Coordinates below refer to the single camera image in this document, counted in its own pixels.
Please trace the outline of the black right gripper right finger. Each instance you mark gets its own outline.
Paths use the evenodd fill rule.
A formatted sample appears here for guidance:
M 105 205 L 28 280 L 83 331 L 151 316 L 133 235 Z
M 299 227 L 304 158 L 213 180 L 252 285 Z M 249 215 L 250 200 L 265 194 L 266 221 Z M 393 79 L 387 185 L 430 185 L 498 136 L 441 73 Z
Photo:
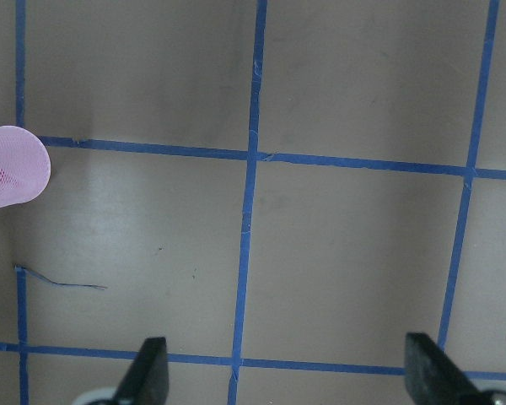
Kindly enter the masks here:
M 426 333 L 406 335 L 406 391 L 417 405 L 485 403 L 481 392 Z

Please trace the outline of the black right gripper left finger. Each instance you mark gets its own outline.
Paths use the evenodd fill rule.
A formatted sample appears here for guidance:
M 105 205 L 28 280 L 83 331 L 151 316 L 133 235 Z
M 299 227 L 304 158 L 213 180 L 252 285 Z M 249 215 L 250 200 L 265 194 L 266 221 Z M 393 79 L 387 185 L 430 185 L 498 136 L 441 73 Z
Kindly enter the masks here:
M 165 404 L 170 390 L 164 337 L 144 340 L 113 395 L 114 404 Z

